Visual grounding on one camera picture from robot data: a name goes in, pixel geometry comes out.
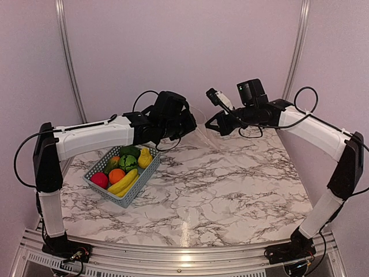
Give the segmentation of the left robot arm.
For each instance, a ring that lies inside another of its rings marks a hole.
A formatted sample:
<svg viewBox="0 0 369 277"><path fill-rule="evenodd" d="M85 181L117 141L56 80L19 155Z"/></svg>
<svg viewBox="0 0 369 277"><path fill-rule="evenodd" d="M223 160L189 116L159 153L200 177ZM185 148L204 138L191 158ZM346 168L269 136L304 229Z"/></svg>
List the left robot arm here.
<svg viewBox="0 0 369 277"><path fill-rule="evenodd" d="M44 123L37 134L33 153L36 190L39 195L50 247L61 257L73 251L63 225L60 162L86 152L115 146L158 144L162 139L179 140L197 127L186 98L161 91L144 111L132 111L103 121L53 127Z"/></svg>

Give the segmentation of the grey perforated plastic basket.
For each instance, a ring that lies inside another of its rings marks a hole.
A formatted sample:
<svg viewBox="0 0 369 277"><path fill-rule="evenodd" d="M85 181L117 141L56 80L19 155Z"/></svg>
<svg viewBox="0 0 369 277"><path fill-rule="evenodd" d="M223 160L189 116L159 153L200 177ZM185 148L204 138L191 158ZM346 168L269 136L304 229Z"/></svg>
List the grey perforated plastic basket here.
<svg viewBox="0 0 369 277"><path fill-rule="evenodd" d="M138 174L140 175L139 178L123 197L115 196L114 194L108 192L107 189L103 189L91 181L92 175L97 172L101 172L106 166L108 160L119 154L120 146L110 148L107 153L83 175L83 180L90 186L92 190L103 196L105 199L110 200L123 208L127 208L133 199L139 194L142 188L146 185L146 183L151 179L152 175L156 172L160 165L160 152L154 146L149 144L137 146L137 148L140 149L145 147L149 149L150 154L153 156L153 161L146 169L138 168Z"/></svg>

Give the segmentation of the yellow pear toy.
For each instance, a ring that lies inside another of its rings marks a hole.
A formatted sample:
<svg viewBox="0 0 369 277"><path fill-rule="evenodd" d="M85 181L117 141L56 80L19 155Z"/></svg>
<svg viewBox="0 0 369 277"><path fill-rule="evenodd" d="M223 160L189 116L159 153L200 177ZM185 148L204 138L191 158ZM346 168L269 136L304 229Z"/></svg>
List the yellow pear toy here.
<svg viewBox="0 0 369 277"><path fill-rule="evenodd" d="M153 156L150 154L149 149L143 148L139 158L137 159L138 166L142 169L146 169L151 164L152 160Z"/></svg>

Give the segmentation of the yellow banana bunch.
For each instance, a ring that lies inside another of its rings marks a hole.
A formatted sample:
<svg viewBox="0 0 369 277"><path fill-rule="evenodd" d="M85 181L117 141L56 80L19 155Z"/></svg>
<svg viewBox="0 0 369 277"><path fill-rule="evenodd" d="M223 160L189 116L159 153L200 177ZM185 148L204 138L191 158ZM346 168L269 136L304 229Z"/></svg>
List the yellow banana bunch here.
<svg viewBox="0 0 369 277"><path fill-rule="evenodd" d="M138 169L130 170L120 181L110 186L108 192L123 197L139 177Z"/></svg>

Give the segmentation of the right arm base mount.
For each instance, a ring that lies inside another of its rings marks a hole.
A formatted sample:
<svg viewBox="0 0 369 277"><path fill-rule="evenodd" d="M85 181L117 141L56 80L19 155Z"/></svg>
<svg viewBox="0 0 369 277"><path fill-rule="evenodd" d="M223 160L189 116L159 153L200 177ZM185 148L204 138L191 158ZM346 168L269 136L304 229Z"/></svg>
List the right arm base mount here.
<svg viewBox="0 0 369 277"><path fill-rule="evenodd" d="M284 263L316 254L312 238L306 238L299 228L291 234L290 240L287 243L269 245L265 248L264 256L270 264Z"/></svg>

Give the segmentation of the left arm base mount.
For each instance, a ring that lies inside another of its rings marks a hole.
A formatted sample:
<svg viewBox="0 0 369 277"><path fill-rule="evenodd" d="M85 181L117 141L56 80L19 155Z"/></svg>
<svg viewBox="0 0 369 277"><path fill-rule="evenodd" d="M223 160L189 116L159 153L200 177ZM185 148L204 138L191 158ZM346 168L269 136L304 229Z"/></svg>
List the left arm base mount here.
<svg viewBox="0 0 369 277"><path fill-rule="evenodd" d="M71 241L67 234L51 238L48 235L43 236L44 244L42 251L56 257L63 258L66 263L71 261L89 261L92 246L82 242Z"/></svg>

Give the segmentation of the clear zip top bag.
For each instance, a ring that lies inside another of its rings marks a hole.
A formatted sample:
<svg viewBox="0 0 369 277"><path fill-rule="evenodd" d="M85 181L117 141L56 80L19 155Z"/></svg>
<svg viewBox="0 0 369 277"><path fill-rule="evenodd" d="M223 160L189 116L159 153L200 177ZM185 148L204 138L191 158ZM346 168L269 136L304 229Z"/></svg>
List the clear zip top bag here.
<svg viewBox="0 0 369 277"><path fill-rule="evenodd" d="M185 137L185 143L194 147L208 147L220 150L220 146L214 135L208 132L205 127L207 121L205 114L194 106L190 106L190 111L193 114L197 127Z"/></svg>

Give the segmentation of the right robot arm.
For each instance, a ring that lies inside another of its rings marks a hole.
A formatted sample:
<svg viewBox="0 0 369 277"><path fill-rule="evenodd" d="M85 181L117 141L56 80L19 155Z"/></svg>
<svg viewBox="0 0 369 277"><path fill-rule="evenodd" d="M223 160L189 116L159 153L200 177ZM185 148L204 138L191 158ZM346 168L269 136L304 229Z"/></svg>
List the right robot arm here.
<svg viewBox="0 0 369 277"><path fill-rule="evenodd" d="M237 88L241 108L236 108L219 90L211 88L206 92L212 104L222 109L206 123L207 128L222 136L236 128L273 129L301 139L331 161L333 171L326 189L285 247L286 254L296 259L308 249L308 241L339 214L351 197L359 194L356 187L363 173L367 147L360 133L320 119L314 108L303 110L296 102L270 100L258 78L239 83Z"/></svg>

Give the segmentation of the green watermelon ball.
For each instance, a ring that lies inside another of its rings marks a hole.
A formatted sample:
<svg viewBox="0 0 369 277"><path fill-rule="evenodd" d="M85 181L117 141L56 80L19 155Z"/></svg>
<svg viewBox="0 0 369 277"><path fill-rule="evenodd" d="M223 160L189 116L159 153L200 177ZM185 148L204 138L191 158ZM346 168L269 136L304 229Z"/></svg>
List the green watermelon ball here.
<svg viewBox="0 0 369 277"><path fill-rule="evenodd" d="M123 155L119 160L118 167L128 173L138 167L137 159L133 155Z"/></svg>

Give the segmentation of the orange toy fruit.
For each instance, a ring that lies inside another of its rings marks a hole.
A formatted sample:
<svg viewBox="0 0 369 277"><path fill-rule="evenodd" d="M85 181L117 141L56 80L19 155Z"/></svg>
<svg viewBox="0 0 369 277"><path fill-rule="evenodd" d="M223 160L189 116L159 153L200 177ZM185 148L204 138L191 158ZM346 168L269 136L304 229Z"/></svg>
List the orange toy fruit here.
<svg viewBox="0 0 369 277"><path fill-rule="evenodd" d="M119 182L126 173L122 169L113 169L110 171L108 178L111 185L114 185L115 183Z"/></svg>

